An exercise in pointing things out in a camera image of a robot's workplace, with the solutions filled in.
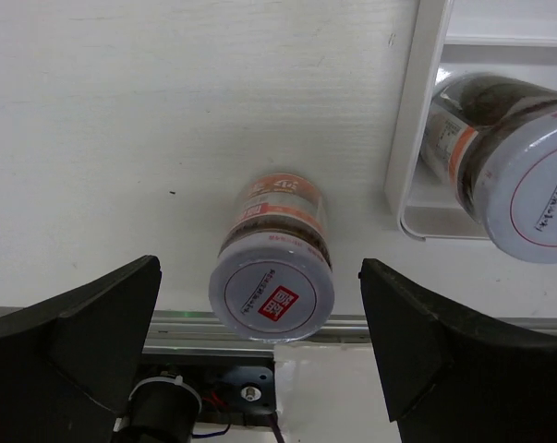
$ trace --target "jar lid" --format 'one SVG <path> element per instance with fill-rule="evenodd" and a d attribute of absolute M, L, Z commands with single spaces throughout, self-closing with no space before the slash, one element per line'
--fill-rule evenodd
<path fill-rule="evenodd" d="M 557 110 L 517 128 L 485 162 L 475 210 L 513 257 L 557 263 Z"/>
<path fill-rule="evenodd" d="M 299 340 L 332 313 L 332 270 L 317 249 L 293 235 L 254 233 L 221 253 L 209 299 L 214 314 L 241 337 Z"/>

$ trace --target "bolt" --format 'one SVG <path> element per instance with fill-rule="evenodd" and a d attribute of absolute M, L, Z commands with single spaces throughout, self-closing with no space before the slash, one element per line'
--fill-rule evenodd
<path fill-rule="evenodd" d="M 261 391 L 255 386 L 245 386 L 241 390 L 241 397 L 247 401 L 257 401 L 261 398 Z"/>

